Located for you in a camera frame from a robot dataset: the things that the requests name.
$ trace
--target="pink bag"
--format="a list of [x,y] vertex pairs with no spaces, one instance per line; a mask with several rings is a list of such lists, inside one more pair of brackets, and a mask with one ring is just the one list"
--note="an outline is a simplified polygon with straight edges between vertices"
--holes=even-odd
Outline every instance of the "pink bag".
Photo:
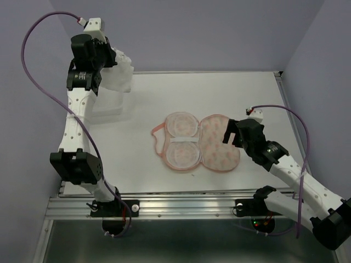
[[224,115],[211,115],[199,122],[187,112],[172,113],[151,132],[155,150],[174,170],[191,170],[202,163],[213,171],[231,171],[239,163],[240,151],[222,143],[228,120]]

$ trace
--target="gray wall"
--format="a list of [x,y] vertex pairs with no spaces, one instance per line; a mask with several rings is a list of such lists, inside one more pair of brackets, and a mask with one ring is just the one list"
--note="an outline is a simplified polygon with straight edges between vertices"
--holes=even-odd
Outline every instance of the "gray wall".
[[[283,70],[323,0],[50,0],[102,17],[136,71]],[[81,33],[62,19],[69,36]]]
[[[6,263],[31,262],[48,198],[59,187],[49,154],[58,148],[66,113],[31,84],[20,63],[26,31],[51,11],[47,0],[4,0],[0,8],[0,261]],[[57,17],[37,28],[26,58],[35,79],[66,100],[70,40]]]
[[[350,25],[351,1],[327,0],[283,74],[290,105],[311,134],[313,175],[347,199],[351,197]],[[351,240],[348,244],[351,251]]]

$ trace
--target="white strap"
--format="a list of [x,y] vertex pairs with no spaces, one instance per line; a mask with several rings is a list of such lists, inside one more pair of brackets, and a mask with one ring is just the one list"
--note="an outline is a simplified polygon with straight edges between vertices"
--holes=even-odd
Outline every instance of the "white strap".
[[199,142],[198,137],[175,137],[170,139],[171,142],[184,142],[184,141],[190,141],[190,142]]

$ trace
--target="white table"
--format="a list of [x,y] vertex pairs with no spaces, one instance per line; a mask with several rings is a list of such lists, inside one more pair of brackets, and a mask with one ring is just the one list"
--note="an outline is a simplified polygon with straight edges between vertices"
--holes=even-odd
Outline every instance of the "white table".
[[[238,167],[215,173],[202,165],[179,173],[164,165],[154,150],[151,130],[166,116],[186,111],[199,120],[218,113],[245,119],[245,109],[259,104],[283,105],[272,72],[169,73],[134,75],[132,92],[124,96],[123,114],[90,130],[102,156],[107,180],[122,193],[246,190],[270,185],[287,187],[247,157],[241,149]],[[302,163],[288,115],[265,108],[264,133]],[[65,195],[87,193],[67,183]]]

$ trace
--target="pink strap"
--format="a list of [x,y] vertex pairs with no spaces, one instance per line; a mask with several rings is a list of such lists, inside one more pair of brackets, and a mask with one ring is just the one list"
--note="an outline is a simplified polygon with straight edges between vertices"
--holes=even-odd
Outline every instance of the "pink strap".
[[155,137],[155,152],[157,153],[157,155],[159,155],[159,156],[161,156],[161,157],[162,157],[163,151],[162,151],[161,153],[158,153],[158,152],[156,151],[157,137],[155,136],[155,132],[161,130],[161,129],[164,128],[165,126],[166,126],[166,123],[165,123],[165,122],[164,122],[164,123],[161,123],[160,125],[156,126],[156,127],[155,127],[154,129],[152,129],[152,131],[151,131],[151,135],[152,135],[153,137]]

